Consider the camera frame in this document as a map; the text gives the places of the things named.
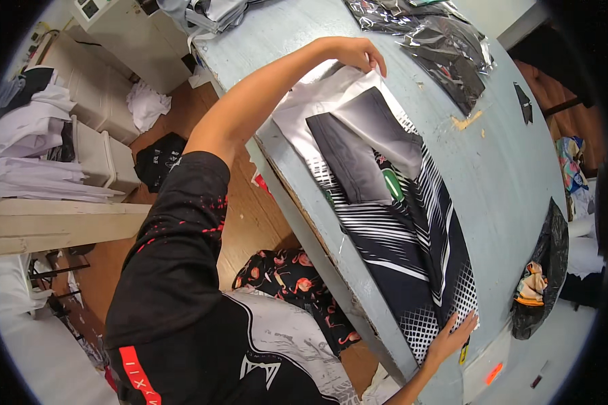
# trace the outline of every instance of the wooden floor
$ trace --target wooden floor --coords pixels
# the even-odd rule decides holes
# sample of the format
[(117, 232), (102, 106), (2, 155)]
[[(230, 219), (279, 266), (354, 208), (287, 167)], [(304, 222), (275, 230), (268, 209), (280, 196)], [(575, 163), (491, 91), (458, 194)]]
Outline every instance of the wooden floor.
[[(169, 132), (188, 139), (196, 123), (218, 100), (210, 83), (192, 89), (185, 82), (170, 95), (172, 102), (169, 114), (161, 115), (153, 128), (130, 144), (133, 157)], [(257, 250), (300, 246), (272, 196), (252, 184), (255, 171), (256, 167), (250, 162), (247, 151), (241, 148), (231, 168), (227, 193), (226, 224), (217, 265), (221, 290), (231, 289), (236, 273)], [(149, 193), (146, 185), (142, 184), (125, 202), (153, 204), (156, 196)], [(97, 244), (86, 255), (91, 267), (76, 272), (75, 278), (81, 288), (85, 308), (81, 308), (74, 300), (69, 301), (75, 316), (77, 313), (91, 312), (83, 317), (84, 321), (89, 320), (87, 323), (75, 325), (73, 322), (86, 336), (104, 334), (106, 313), (119, 280), (122, 263), (133, 243), (134, 239), (122, 239)], [(349, 378), (357, 392), (362, 394), (372, 383), (378, 361), (363, 342), (349, 347), (341, 357)]]

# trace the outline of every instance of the red stripe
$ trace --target red stripe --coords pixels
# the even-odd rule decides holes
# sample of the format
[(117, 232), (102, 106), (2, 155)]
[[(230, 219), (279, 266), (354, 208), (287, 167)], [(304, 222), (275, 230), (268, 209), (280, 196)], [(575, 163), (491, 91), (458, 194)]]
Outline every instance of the red stripe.
[(122, 365), (124, 372), (128, 376), (133, 388), (142, 391), (146, 399), (146, 405), (162, 405), (160, 394), (155, 392), (151, 383), (146, 377), (146, 373), (137, 359), (137, 352), (134, 346), (120, 347), (119, 354), (122, 355)]

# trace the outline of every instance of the yellow utility knife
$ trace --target yellow utility knife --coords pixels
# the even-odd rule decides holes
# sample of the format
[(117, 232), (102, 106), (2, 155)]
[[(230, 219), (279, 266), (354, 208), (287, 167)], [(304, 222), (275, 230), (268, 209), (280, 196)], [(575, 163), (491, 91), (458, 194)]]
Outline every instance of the yellow utility knife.
[(466, 343), (464, 343), (464, 346), (462, 346), (462, 351), (460, 352), (460, 364), (464, 364), (464, 362), (466, 361), (466, 354), (468, 353), (468, 344), (470, 342), (471, 337), (469, 336), (466, 340)]

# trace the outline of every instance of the wooden beam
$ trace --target wooden beam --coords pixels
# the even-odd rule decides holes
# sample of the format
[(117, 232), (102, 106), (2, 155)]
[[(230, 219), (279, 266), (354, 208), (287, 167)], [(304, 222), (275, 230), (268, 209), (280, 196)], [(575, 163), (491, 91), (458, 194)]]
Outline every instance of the wooden beam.
[(0, 255), (135, 236), (151, 206), (46, 199), (0, 199)]

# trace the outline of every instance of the light blue table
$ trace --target light blue table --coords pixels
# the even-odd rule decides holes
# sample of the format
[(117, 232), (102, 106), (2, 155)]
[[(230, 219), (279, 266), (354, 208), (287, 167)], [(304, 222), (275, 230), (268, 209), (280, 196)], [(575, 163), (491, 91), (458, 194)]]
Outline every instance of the light blue table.
[[(476, 10), (462, 10), (467, 16)], [(280, 0), (248, 12), (237, 28), (196, 44), (224, 90), (263, 65), (321, 36), (366, 36), (385, 57), (388, 85), (434, 158), (453, 198), (475, 274), (480, 327), (469, 358), (502, 329), (511, 294), (543, 224), (550, 197), (565, 212), (565, 195), (552, 140), (527, 83), (502, 46), (491, 40), (497, 67), (464, 119), (444, 91), (385, 34), (363, 33), (340, 0)], [(532, 99), (534, 123), (525, 125), (513, 87)], [(357, 250), (303, 160), (268, 120), (246, 145), (302, 247), (358, 333), (399, 382), (417, 364), (397, 322)], [(462, 368), (448, 359), (420, 395), (420, 403), (461, 404)]]

